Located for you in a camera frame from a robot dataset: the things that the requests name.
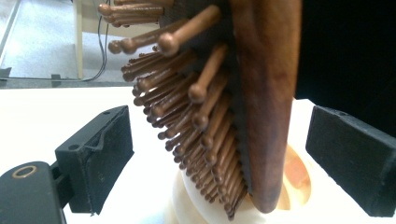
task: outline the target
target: hairbrush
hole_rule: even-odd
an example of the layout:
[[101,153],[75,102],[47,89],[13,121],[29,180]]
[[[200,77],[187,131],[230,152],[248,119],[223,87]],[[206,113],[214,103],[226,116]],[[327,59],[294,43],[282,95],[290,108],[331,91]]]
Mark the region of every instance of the hairbrush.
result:
[[282,187],[301,30],[301,1],[114,0],[114,26],[160,28],[109,43],[133,54],[121,68],[134,104],[160,128],[179,168],[229,219],[248,194],[263,213]]

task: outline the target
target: black clamp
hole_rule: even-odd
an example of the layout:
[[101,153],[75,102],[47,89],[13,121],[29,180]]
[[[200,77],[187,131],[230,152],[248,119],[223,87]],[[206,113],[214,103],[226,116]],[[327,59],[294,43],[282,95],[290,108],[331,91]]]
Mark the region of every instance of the black clamp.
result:
[[109,109],[55,150],[57,161],[17,166],[0,177],[0,223],[65,223],[63,208],[100,214],[134,155],[128,106]]

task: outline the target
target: floor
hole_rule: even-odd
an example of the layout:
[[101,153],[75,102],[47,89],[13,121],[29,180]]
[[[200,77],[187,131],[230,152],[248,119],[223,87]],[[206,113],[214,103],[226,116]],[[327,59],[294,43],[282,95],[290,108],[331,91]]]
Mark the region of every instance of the floor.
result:
[[[7,78],[0,79],[0,89],[128,86],[120,68],[149,49],[133,56],[107,53],[105,72],[81,81],[70,0],[0,0],[0,5],[0,77]],[[120,38],[109,35],[107,43],[113,39]],[[105,35],[101,41],[106,48]],[[102,64],[98,34],[83,33],[83,79],[95,77]]]

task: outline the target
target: wooden peg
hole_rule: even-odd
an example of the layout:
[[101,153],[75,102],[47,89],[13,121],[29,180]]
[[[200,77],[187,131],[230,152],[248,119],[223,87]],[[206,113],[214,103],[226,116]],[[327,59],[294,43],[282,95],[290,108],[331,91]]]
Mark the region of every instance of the wooden peg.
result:
[[163,14],[162,7],[157,7],[152,4],[133,4],[115,7],[112,7],[108,4],[100,4],[98,11],[103,16],[111,16],[113,13],[140,16],[161,16]]
[[131,16],[131,17],[124,17],[120,18],[114,22],[111,22],[111,25],[114,27],[129,27],[130,25],[139,25],[139,24],[147,24],[147,23],[157,23],[159,17],[152,17],[152,16]]
[[228,71],[220,71],[210,84],[208,97],[206,97],[204,103],[198,113],[192,117],[192,123],[195,128],[199,130],[204,130],[209,122],[209,114],[212,111],[214,105],[218,101],[223,89],[228,82]]
[[229,163],[232,157],[235,155],[237,141],[234,139],[229,147],[227,147],[228,145],[228,142],[224,144],[224,147],[219,152],[218,160],[212,168],[212,174],[214,177],[224,175],[224,166],[226,166],[225,164]]
[[181,127],[191,121],[191,116],[196,111],[196,109],[196,105],[189,105],[189,109],[180,115],[179,119],[175,122],[175,125],[172,125],[165,131],[166,137],[173,138],[178,133],[180,133]]
[[187,89],[198,77],[197,74],[187,76],[180,84],[172,90],[163,100],[151,108],[151,115],[157,118],[162,117],[174,104],[188,102]]
[[126,54],[133,54],[140,47],[144,47],[150,44],[157,42],[158,37],[166,32],[174,32],[180,26],[185,24],[188,20],[183,19],[180,21],[173,22],[163,28],[133,37],[133,38],[124,38],[120,42],[120,47],[122,51]]
[[222,123],[220,124],[219,130],[217,131],[213,147],[210,148],[205,155],[205,161],[208,165],[213,166],[218,160],[218,153],[221,146],[224,143],[225,136],[227,132],[236,132],[235,128],[232,128],[231,125],[233,124],[233,114],[232,112],[227,113],[224,117]]
[[207,126],[206,132],[202,136],[201,144],[204,148],[210,149],[213,147],[213,137],[215,136],[218,127],[224,118],[228,108],[231,104],[231,95],[224,92],[219,102],[216,104],[213,114],[210,118],[209,124]]
[[224,43],[217,44],[213,48],[198,81],[190,86],[189,96],[193,103],[200,104],[205,100],[207,86],[219,71],[219,67],[224,61],[227,52],[228,46]]
[[149,91],[157,86],[159,83],[164,82],[170,76],[174,75],[177,71],[187,66],[196,60],[196,54],[192,49],[188,49],[177,55],[171,62],[169,62],[163,70],[158,70],[148,77],[144,77],[137,81],[136,85],[141,91]]
[[161,97],[164,94],[167,95],[167,93],[172,91],[173,88],[177,86],[183,79],[184,79],[183,76],[174,76],[169,78],[155,90],[149,91],[143,96],[134,98],[134,104],[137,106],[141,106],[144,105],[150,99]]
[[135,3],[151,3],[160,7],[171,7],[174,4],[174,0],[114,0],[114,5],[130,5]]
[[196,129],[193,129],[193,132],[189,134],[189,137],[185,139],[184,142],[180,143],[180,146],[175,148],[174,153],[178,156],[184,156],[186,151],[191,148],[194,141],[198,141],[200,137],[200,132]]
[[129,68],[124,69],[122,73],[122,77],[125,81],[127,82],[132,82],[134,81],[137,77],[142,76],[144,73],[136,73],[136,69],[144,69],[147,67],[151,67],[154,64],[160,62],[162,60],[161,55],[152,55],[150,57],[145,58],[145,60],[142,60],[139,62],[139,65],[131,65]]
[[165,56],[175,55],[180,45],[216,24],[221,17],[219,7],[211,5],[180,27],[174,33],[165,33],[158,39],[158,47]]

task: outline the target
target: wooden bristle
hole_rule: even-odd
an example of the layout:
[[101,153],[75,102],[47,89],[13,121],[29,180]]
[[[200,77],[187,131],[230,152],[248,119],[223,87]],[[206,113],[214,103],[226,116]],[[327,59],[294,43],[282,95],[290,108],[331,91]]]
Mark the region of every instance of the wooden bristle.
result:
[[174,4],[174,0],[114,0],[114,5],[130,5],[136,3],[151,3],[153,5],[161,7],[171,7]]

